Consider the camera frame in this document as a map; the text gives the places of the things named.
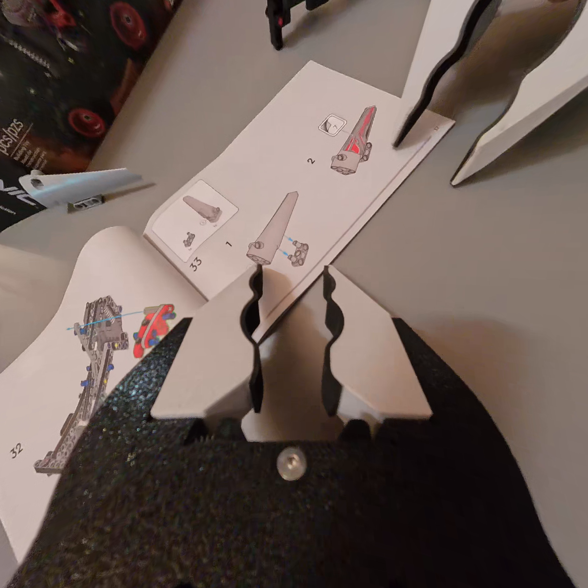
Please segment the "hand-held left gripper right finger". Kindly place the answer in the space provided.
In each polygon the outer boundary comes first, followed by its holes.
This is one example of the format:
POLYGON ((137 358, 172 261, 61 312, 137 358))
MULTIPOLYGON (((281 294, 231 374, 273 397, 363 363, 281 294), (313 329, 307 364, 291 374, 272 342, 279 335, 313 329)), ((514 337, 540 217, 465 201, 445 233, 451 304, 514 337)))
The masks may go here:
POLYGON ((428 420, 432 409, 391 315, 334 266, 322 275, 331 335, 321 381, 327 415, 428 420))

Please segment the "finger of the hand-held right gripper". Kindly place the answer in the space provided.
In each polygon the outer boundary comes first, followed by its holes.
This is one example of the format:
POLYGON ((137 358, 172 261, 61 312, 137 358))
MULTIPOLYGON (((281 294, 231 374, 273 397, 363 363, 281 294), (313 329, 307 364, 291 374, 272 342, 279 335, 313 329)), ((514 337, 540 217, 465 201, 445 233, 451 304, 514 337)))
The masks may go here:
POLYGON ((507 108, 467 152, 457 186, 488 166, 587 88, 587 1, 580 1, 562 40, 523 77, 507 108))
POLYGON ((393 125, 398 148, 428 108, 441 78, 471 49, 501 1, 430 1, 393 125))

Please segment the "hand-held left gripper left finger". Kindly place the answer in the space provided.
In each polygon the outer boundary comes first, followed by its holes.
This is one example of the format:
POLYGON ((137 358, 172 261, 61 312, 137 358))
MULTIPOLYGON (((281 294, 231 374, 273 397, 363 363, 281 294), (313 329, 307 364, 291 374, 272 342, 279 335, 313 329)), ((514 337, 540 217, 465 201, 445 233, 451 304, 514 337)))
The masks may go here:
POLYGON ((261 324, 261 265, 248 268, 192 318, 151 415, 242 420, 259 413, 263 376, 254 332, 261 324))

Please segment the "white instruction booklet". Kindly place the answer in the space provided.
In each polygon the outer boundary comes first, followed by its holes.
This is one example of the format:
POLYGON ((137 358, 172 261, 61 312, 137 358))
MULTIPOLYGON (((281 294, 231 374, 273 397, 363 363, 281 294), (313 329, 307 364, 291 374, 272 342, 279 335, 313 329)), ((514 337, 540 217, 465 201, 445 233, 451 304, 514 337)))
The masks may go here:
POLYGON ((454 121, 308 62, 150 218, 81 249, 48 326, 1 373, 1 523, 21 563, 57 482, 116 384, 183 318, 263 267, 261 339, 454 121))

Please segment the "white wedge-shaped toy panel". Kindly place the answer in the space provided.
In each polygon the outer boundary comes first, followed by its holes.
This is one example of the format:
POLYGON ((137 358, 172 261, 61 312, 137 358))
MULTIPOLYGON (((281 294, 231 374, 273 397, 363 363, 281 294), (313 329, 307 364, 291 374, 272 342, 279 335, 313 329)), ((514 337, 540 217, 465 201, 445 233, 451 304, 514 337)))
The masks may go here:
POLYGON ((141 175, 119 168, 53 175, 32 170, 18 181, 31 199, 46 208, 53 208, 110 194, 141 180, 141 175))

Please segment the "black printed toy box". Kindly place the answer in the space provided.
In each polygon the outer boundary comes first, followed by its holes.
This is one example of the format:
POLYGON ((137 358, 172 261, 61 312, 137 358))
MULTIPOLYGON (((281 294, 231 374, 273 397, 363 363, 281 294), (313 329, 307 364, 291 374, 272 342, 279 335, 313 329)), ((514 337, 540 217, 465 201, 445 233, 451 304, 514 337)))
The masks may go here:
POLYGON ((19 179, 85 172, 181 1, 1 1, 1 230, 19 179))

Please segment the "black toy brick model frame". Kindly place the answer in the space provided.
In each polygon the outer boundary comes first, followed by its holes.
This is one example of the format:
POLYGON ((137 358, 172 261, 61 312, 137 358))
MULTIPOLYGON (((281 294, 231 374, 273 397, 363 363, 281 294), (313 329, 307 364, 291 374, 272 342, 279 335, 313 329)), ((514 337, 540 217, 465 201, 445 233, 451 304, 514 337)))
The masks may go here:
POLYGON ((305 4, 307 11, 313 11, 329 1, 267 1, 265 15, 268 18, 270 41, 277 50, 283 48, 283 27, 291 22, 291 9, 305 4))

